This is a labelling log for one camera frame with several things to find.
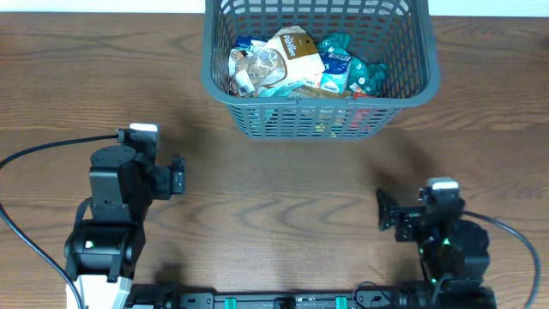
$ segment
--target teal wrapper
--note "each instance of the teal wrapper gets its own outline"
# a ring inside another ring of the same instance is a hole
[[[362,60],[353,57],[347,81],[347,89],[380,96],[381,89],[387,78],[387,65],[366,65]]]
[[[288,96],[294,89],[297,89],[301,86],[305,85],[304,82],[295,82],[291,86],[280,86],[275,88],[267,89],[259,94],[259,97],[267,98],[267,97],[274,97],[274,96]]]
[[[332,52],[338,55],[348,55],[346,49],[351,43],[351,36],[347,33],[332,33],[317,44],[319,52]]]

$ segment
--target white label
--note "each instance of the white label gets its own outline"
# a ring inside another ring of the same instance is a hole
[[[323,79],[323,74],[318,73],[311,77],[305,78],[305,83],[308,86],[314,87],[314,88],[320,88],[320,81]]]
[[[256,88],[251,83],[250,76],[246,70],[241,70],[234,76],[235,81],[238,84],[238,93],[240,96],[249,94],[250,92],[256,91]]]
[[[295,52],[298,50],[298,47],[293,43],[293,37],[291,35],[284,35],[284,43],[288,49],[290,56],[295,57]]]
[[[340,92],[340,89],[337,87],[335,82],[325,82],[320,86],[320,89],[335,92],[337,94]]]
[[[349,87],[350,87],[350,88],[352,89],[352,91],[354,91],[354,92],[361,92],[361,91],[362,91],[362,89],[359,87],[359,85],[357,85],[356,82],[354,82],[353,85],[351,85],[351,86],[349,86]]]

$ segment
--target gray plastic basket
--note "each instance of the gray plastic basket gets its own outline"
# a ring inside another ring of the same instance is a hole
[[[387,64],[382,98],[236,98],[227,61],[238,36],[270,38],[299,25],[315,40],[345,32],[348,50],[367,64]],[[227,104],[252,138],[371,136],[400,110],[419,106],[438,90],[439,72],[427,0],[207,0],[202,83]]]

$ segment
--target wood grain surface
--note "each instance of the wood grain surface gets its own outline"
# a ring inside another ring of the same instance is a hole
[[[373,191],[413,203],[429,177],[549,254],[549,20],[434,18],[442,86],[358,142],[254,142],[202,88],[201,15],[1,14],[0,157],[160,125],[160,162],[187,160],[187,191],[149,210],[137,282],[218,291],[354,288],[419,279],[414,244],[377,230]],[[110,142],[31,154],[2,170],[8,212],[57,261],[89,156]],[[531,257],[495,227],[486,286],[519,308]],[[0,307],[62,308],[57,274],[0,224]],[[543,278],[536,308],[549,306]]]

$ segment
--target white wall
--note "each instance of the white wall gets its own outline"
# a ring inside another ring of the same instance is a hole
[[[208,0],[0,0],[0,11],[203,13]],[[549,0],[430,0],[432,15],[549,17]]]

